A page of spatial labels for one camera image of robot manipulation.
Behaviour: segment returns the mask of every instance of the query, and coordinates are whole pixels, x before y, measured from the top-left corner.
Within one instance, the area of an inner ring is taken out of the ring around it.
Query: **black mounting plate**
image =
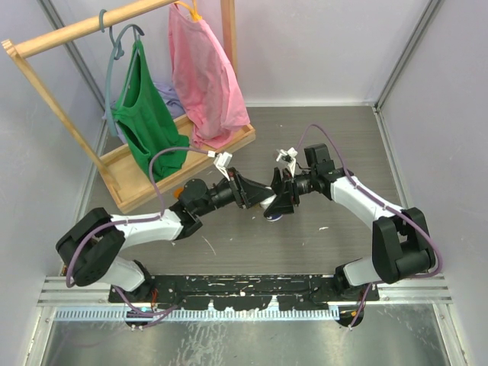
[[[186,310],[206,310],[213,301],[216,310],[232,307],[235,311],[266,309],[273,296],[280,310],[323,310],[329,301],[356,301],[363,287],[338,295],[332,276],[321,274],[266,275],[160,275],[154,277],[160,309],[173,305]],[[138,302],[151,302],[148,296]],[[368,301],[379,300],[377,290],[368,293]],[[108,301],[122,303],[117,293],[110,292]]]

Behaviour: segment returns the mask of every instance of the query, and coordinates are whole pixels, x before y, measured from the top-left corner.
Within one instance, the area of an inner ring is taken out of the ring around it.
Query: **white wall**
[[[132,0],[53,0],[66,24]],[[248,104],[344,104],[376,101],[427,0],[236,0],[239,82]],[[199,11],[222,39],[220,1],[199,0]],[[167,8],[134,18],[154,79],[169,81]],[[115,27],[119,31],[123,25]],[[114,72],[120,86],[130,58]],[[77,42],[103,86],[111,44],[107,33]]]
[[[471,357],[488,359],[488,2],[444,2],[384,107],[412,202],[424,210]]]
[[[4,0],[0,40],[51,31],[36,2]],[[88,141],[101,109],[63,48],[29,59]],[[46,275],[57,275],[57,240],[73,225],[90,162],[11,59],[0,51],[0,364],[19,365]]]

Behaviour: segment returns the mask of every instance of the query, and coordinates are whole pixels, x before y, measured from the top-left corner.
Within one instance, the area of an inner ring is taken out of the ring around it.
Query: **gray floor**
[[[371,108],[250,108],[249,115],[256,141],[236,152],[231,164],[245,177],[269,184],[276,166],[273,153],[295,146],[304,128],[314,122],[330,131],[349,168],[365,185],[399,202]],[[311,130],[304,146],[319,142],[325,138]],[[110,138],[107,150],[118,143]],[[299,158],[305,162],[302,152]],[[222,178],[212,168],[196,177],[209,185]],[[172,194],[165,198],[167,204],[175,201]],[[330,274],[336,266],[371,252],[371,232],[345,208],[318,194],[300,199],[296,213],[276,223],[266,221],[261,209],[240,210],[232,205],[203,217],[204,227],[191,238],[175,245],[147,243],[122,256],[140,260],[153,274]],[[93,207],[119,212],[100,177],[89,204]],[[153,200],[131,214],[157,210],[159,202]]]
[[[43,366],[443,366],[429,305],[366,308],[352,332],[333,321],[57,323]]]
[[[369,188],[398,203],[387,157],[370,108],[256,108],[249,114],[257,140],[233,159],[244,176],[269,183],[276,149],[294,146],[305,126],[330,131],[350,169]],[[324,138],[311,131],[307,143]],[[110,139],[108,149],[117,141]],[[208,184],[216,169],[198,175]],[[174,201],[165,195],[168,204]],[[117,213],[100,178],[90,207]],[[132,212],[157,211],[153,201]],[[191,238],[153,242],[123,253],[154,274],[333,273],[371,252],[371,232],[343,207],[318,194],[303,197],[293,216],[269,223],[260,209],[226,207],[203,217]],[[333,321],[163,323],[143,333],[117,323],[56,323],[44,366],[55,365],[418,365],[448,363],[432,306],[375,306],[353,332]]]

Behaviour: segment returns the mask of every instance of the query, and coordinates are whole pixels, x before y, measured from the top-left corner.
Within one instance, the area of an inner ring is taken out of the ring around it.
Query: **wooden base tray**
[[[191,135],[193,122],[186,116],[181,116],[175,120],[176,127],[180,134]],[[255,140],[255,129],[251,126],[244,126],[241,130],[234,133],[233,140],[227,143],[217,152],[227,151],[233,153]],[[211,149],[203,145],[202,149]],[[119,187],[110,183],[106,174],[101,172],[115,204],[124,214],[134,208],[145,204],[156,196],[154,187],[149,179],[144,175],[130,154],[129,146],[123,145],[101,157],[101,161],[108,167],[108,171],[114,176]],[[201,172],[206,167],[212,165],[213,159],[198,152],[189,151],[183,166],[179,171],[158,182],[158,188],[161,192],[167,191],[186,182],[191,176]]]

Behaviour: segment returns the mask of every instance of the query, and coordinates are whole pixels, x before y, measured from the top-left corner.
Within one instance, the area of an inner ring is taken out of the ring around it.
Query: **wooden rack frame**
[[[161,8],[162,6],[173,2],[175,2],[175,0],[139,0],[112,11],[107,11],[103,16],[103,24],[105,27],[110,27],[111,25],[145,14],[151,10]],[[236,16],[234,0],[220,0],[220,9],[222,13],[223,48],[237,74]],[[128,145],[123,145],[118,149],[99,157],[80,134],[68,114],[63,110],[53,94],[26,60],[28,57],[50,50],[51,48],[60,46],[64,43],[77,40],[78,38],[99,30],[100,22],[98,16],[94,16],[85,19],[84,21],[70,24],[58,30],[35,37],[31,40],[26,40],[22,43],[13,44],[10,40],[4,40],[2,46],[27,80],[37,90],[42,99],[49,105],[54,114],[61,120],[76,142],[85,151],[90,160],[93,161],[115,200],[115,203],[122,212],[126,213],[156,196],[149,179],[139,169],[139,166],[130,154]],[[191,134],[193,123],[186,116],[178,118],[175,120],[175,123],[179,133],[188,136]],[[251,125],[248,125],[235,133],[233,140],[218,151],[226,150],[234,152],[252,142],[254,139],[255,130]],[[206,145],[202,148],[210,149],[210,147]],[[159,190],[167,191],[183,181],[186,181],[192,175],[200,172],[211,164],[211,159],[208,159],[206,156],[196,152],[188,152],[187,159],[181,167],[181,170],[158,182]]]

